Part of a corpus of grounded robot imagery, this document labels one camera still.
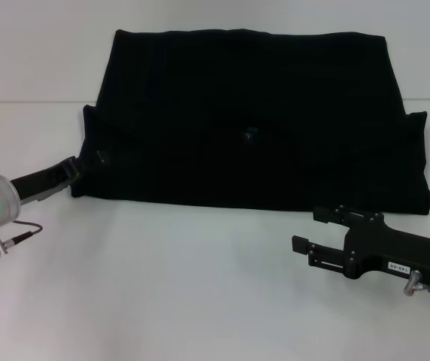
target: black fabric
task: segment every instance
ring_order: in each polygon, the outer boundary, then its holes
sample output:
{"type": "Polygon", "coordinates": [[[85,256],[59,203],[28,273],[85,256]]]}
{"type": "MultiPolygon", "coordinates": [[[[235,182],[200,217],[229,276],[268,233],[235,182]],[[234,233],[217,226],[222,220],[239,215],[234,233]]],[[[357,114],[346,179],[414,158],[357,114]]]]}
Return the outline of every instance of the black fabric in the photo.
{"type": "Polygon", "coordinates": [[[118,31],[72,195],[427,214],[426,113],[406,115],[386,41],[358,33],[118,31]]]}

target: folded garment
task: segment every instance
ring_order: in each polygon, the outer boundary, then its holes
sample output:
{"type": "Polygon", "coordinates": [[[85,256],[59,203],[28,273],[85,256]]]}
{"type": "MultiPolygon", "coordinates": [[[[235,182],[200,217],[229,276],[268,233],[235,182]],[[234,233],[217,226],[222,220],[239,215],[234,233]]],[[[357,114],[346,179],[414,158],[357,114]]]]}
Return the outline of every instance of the folded garment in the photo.
{"type": "Polygon", "coordinates": [[[406,115],[385,39],[118,31],[72,195],[427,214],[426,113],[406,115]]]}

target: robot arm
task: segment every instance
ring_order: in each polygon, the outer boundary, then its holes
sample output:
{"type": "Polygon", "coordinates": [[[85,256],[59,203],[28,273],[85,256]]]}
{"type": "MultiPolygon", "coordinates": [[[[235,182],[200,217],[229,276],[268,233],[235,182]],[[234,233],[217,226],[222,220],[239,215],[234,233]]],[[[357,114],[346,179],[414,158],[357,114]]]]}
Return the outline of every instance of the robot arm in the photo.
{"type": "MultiPolygon", "coordinates": [[[[75,158],[74,156],[62,162],[33,174],[9,181],[0,175],[0,226],[14,222],[21,212],[21,206],[35,200],[42,201],[49,196],[65,189],[78,181],[87,172],[100,166],[108,165],[105,152],[96,152],[94,159],[75,158]]],[[[0,256],[7,253],[9,247],[24,241],[38,231],[26,232],[8,241],[0,239],[0,256]]]]}
{"type": "Polygon", "coordinates": [[[313,218],[349,228],[344,249],[321,246],[293,236],[294,252],[308,255],[308,264],[340,272],[353,280],[369,271],[380,271],[407,279],[404,294],[430,292],[430,238],[391,229],[381,213],[358,211],[344,206],[315,208],[313,218]]]}

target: white table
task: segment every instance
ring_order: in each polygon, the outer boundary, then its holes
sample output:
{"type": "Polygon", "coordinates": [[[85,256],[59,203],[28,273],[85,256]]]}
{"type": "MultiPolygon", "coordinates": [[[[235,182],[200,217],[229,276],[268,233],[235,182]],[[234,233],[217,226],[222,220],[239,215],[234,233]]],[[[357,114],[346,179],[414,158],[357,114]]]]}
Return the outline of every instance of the white table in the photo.
{"type": "MultiPolygon", "coordinates": [[[[355,30],[385,35],[403,96],[428,99],[405,105],[428,111],[430,186],[430,3],[324,3],[0,1],[0,174],[78,154],[118,28],[355,30]]],[[[69,191],[31,203],[20,219],[45,230],[0,259],[0,360],[430,359],[430,295],[310,268],[292,235],[341,248],[346,232],[311,218],[69,191]]],[[[430,215],[386,221],[430,237],[430,215]]]]}

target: white background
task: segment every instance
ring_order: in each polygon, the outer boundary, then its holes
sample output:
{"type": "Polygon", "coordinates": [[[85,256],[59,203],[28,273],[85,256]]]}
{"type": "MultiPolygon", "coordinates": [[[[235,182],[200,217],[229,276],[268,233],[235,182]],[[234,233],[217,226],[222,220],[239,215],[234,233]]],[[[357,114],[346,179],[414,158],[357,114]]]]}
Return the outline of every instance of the white background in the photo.
{"type": "MultiPolygon", "coordinates": [[[[78,154],[117,29],[208,28],[386,36],[406,111],[428,111],[430,186],[430,2],[409,0],[0,0],[0,174],[78,154]]],[[[0,360],[430,359],[430,295],[309,268],[292,235],[342,248],[346,231],[309,213],[65,191],[20,219],[45,230],[0,259],[0,360]]],[[[430,237],[430,215],[386,221],[430,237]]]]}

